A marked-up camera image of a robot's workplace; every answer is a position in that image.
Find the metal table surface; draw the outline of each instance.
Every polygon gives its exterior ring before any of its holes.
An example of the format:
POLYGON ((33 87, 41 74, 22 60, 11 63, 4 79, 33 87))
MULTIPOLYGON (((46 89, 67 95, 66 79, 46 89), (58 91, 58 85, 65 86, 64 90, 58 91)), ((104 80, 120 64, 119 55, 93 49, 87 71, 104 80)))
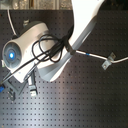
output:
MULTIPOLYGON (((23 21, 45 22, 50 32, 62 37, 73 24, 72 11, 10 11, 17 32, 23 21)), ((0 59, 13 33, 7 12, 0 10, 0 59)), ((100 11, 97 24, 79 50, 116 59, 128 56, 127 11, 100 11)), ((43 81, 36 74, 37 97, 28 85, 11 102, 8 88, 0 93, 0 128, 128 128, 128 61, 112 64, 106 71, 103 60, 75 54, 60 77, 43 81)), ((0 80, 8 70, 0 64, 0 80)), ((12 78, 15 86, 21 84, 12 78)))

